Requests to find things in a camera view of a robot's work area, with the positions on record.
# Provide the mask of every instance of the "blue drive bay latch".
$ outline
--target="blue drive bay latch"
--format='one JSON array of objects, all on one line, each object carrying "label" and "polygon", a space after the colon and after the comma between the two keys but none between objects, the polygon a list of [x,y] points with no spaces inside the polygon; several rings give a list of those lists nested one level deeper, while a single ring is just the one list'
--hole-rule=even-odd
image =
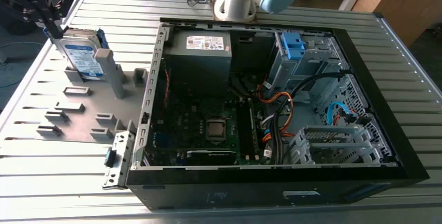
[{"label": "blue drive bay latch", "polygon": [[306,42],[302,41],[299,33],[283,33],[283,44],[288,60],[302,59],[306,53]]}]

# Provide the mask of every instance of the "side panel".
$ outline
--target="side panel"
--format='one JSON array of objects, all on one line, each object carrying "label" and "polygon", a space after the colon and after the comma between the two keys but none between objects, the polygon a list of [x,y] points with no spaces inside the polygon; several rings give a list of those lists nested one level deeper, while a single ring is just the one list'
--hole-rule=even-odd
[{"label": "side panel", "polygon": [[394,184],[379,181],[138,185],[129,189],[150,210],[351,203]]}]

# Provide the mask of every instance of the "metal table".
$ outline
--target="metal table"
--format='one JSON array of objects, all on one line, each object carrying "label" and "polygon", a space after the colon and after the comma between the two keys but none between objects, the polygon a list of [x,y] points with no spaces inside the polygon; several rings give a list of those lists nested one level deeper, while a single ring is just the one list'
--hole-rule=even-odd
[{"label": "metal table", "polygon": [[[208,5],[180,0],[76,0],[72,27],[99,25],[123,70],[148,68],[160,17],[211,19]],[[348,31],[430,179],[391,189],[351,205],[150,212],[128,190],[101,190],[109,143],[33,139],[44,109],[72,85],[65,61],[49,42],[35,60],[0,116],[0,219],[87,220],[85,223],[292,222],[439,223],[442,221],[442,94],[393,33],[373,14],[290,8],[258,13],[263,23],[326,26]],[[84,100],[85,108],[100,101]],[[116,104],[115,111],[124,111]]]}]

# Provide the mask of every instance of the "motherboard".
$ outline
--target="motherboard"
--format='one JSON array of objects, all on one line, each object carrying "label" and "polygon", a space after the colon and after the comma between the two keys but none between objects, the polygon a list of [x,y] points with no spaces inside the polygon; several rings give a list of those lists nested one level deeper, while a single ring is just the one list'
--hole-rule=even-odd
[{"label": "motherboard", "polygon": [[155,164],[210,166],[266,163],[258,142],[262,135],[256,115],[260,111],[260,103],[256,104],[250,98],[171,101],[164,118],[155,125]]}]

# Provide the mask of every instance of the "floor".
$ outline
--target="floor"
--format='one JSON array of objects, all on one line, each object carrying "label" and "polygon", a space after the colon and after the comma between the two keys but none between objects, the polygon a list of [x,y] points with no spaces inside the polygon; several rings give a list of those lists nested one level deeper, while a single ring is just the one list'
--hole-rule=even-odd
[{"label": "floor", "polygon": [[[0,52],[8,57],[7,62],[0,63],[0,112],[8,103],[19,82],[41,48],[37,44],[13,44],[1,48],[1,46],[8,43],[21,41],[44,43],[47,37],[40,28],[37,28],[32,34],[13,36],[0,27]],[[441,44],[442,35],[433,37],[431,31],[426,31],[410,47],[413,55],[439,88],[442,88]]]},{"label": "floor", "polygon": [[419,61],[434,83],[442,88],[442,35],[433,36],[433,31],[426,31],[410,46],[410,51]]},{"label": "floor", "polygon": [[0,63],[0,113],[43,45],[36,43],[19,43],[5,47],[1,46],[13,42],[37,42],[43,44],[45,41],[47,36],[40,28],[37,28],[32,34],[16,36],[9,35],[0,27],[0,52],[8,58],[5,63]]}]

